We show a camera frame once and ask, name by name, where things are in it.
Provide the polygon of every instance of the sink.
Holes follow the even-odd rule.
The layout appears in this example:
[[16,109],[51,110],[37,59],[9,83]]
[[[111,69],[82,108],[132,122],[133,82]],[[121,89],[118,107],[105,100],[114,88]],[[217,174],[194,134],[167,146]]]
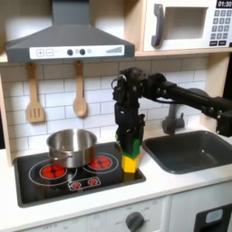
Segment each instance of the sink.
[[148,139],[142,147],[164,170],[174,174],[232,163],[232,146],[204,130]]

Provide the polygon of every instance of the faucet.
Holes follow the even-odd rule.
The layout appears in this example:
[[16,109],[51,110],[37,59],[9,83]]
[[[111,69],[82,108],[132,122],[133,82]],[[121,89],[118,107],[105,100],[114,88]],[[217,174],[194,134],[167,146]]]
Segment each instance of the faucet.
[[[206,92],[200,89],[190,88],[189,90],[195,94],[208,96]],[[180,106],[181,104],[171,104],[169,106],[169,116],[167,116],[162,122],[162,129],[164,133],[174,135],[176,129],[185,127],[184,113],[182,112],[180,118],[177,118],[177,111]]]

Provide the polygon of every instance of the black stovetop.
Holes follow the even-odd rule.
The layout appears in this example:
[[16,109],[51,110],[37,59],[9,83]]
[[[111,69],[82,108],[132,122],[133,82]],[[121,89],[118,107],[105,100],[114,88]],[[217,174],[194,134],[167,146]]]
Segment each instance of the black stovetop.
[[78,169],[54,165],[47,153],[15,159],[19,207],[31,207],[145,181],[139,170],[135,174],[123,172],[121,154],[115,142],[97,145],[96,150],[96,159]]

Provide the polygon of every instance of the microwave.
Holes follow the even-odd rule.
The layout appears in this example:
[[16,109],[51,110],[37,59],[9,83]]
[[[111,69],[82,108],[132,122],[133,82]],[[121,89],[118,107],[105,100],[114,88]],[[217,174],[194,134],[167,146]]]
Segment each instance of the microwave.
[[232,0],[147,0],[143,51],[232,46]]

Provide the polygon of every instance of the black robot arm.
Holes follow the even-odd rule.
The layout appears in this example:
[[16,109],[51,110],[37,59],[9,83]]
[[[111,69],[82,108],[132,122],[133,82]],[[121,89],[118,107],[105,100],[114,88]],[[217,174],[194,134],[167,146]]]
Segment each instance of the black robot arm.
[[145,122],[144,116],[138,114],[141,97],[155,102],[160,102],[159,98],[173,100],[171,103],[198,109],[217,120],[218,134],[232,136],[232,101],[197,94],[178,87],[176,83],[168,82],[161,73],[147,74],[138,68],[121,71],[121,75],[114,81],[115,120],[119,125],[117,136],[125,154],[134,152],[132,144],[135,140],[142,143]]

